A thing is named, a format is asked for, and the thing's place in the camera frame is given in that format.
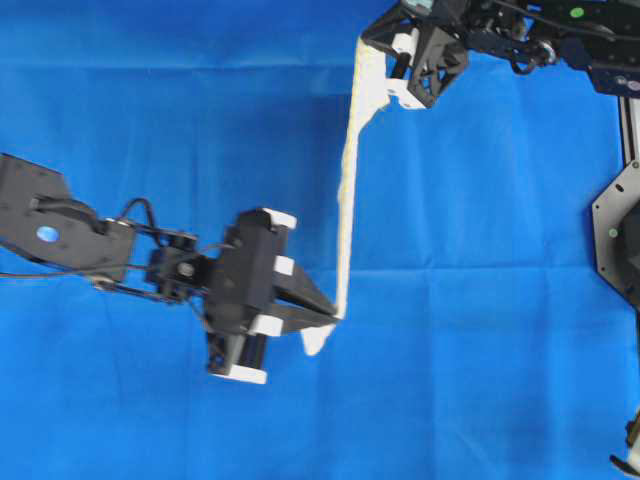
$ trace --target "metal bracket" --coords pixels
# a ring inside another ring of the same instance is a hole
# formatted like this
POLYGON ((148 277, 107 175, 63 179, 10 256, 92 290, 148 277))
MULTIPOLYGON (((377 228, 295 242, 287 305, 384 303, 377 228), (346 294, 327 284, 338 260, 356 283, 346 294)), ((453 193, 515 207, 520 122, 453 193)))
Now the metal bracket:
POLYGON ((617 260, 616 242, 622 219, 639 201, 640 163, 634 161, 600 194, 591 209, 598 273, 627 300, 627 285, 617 260))

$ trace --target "blue fabric background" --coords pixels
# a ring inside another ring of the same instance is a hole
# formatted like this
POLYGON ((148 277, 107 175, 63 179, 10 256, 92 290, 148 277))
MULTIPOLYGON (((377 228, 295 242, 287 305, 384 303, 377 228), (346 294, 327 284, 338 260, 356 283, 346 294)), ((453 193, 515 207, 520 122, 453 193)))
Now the blue fabric background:
MULTIPOLYGON (((256 205, 295 213, 291 254, 333 294, 353 52, 390 3, 5 0, 0 150, 203 242, 256 205)), ((316 358, 271 342, 265 387, 205 374, 187 308, 0 283, 2 478, 614 476, 634 316, 593 271, 589 205, 621 169, 615 99, 473 56, 360 156, 349 317, 316 358)))

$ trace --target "white bracket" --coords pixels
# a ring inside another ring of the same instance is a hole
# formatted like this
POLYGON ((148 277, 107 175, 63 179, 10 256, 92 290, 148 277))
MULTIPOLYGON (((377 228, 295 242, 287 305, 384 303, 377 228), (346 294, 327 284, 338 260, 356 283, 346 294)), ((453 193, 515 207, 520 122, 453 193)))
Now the white bracket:
MULTIPOLYGON (((411 35, 407 33, 398 33, 393 38, 391 47, 398 53, 408 53, 411 55, 411 61, 416 55, 418 48, 418 40, 420 32, 417 28, 411 31, 411 35)), ((407 90, 409 81, 401 78, 387 78, 387 93, 391 96, 398 97, 400 105, 407 110, 424 110, 426 107, 407 90)))

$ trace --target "green light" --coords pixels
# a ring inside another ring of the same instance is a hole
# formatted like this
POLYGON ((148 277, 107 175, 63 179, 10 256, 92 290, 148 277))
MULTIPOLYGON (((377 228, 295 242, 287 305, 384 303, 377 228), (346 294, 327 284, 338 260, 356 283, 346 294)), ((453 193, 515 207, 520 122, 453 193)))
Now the green light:
POLYGON ((569 12, 569 15, 571 15, 573 18, 582 18, 584 17, 584 8, 582 7, 572 8, 571 11, 569 12))

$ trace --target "screw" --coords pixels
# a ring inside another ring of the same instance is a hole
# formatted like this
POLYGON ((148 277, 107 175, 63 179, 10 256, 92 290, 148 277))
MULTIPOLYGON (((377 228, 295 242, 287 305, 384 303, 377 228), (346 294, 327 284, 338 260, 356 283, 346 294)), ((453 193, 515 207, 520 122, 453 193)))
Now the screw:
POLYGON ((183 277, 192 277, 195 273, 195 268, 190 263, 182 262, 178 265, 178 273, 183 277))

